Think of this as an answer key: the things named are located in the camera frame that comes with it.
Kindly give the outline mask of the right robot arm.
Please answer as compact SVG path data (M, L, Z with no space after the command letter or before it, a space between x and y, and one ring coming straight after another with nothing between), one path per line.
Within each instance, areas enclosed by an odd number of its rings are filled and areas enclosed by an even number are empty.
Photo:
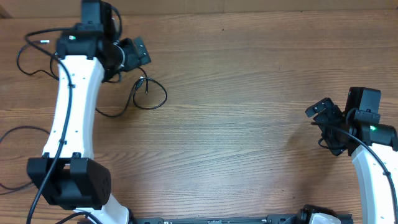
M397 130L381 124L381 91L349 89L345 110L324 98L305 113L334 156L347 152L359 182L364 223L397 223Z

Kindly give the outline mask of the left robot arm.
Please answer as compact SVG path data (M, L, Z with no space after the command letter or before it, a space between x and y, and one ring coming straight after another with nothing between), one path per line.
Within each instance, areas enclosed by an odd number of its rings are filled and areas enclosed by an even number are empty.
M53 124L42 155L27 163L37 198L94 223L134 222L112 195L110 171L94 160L93 150L100 85L150 62L142 39L121 38L115 14L107 2L83 1L81 21L60 29L51 54L59 72Z

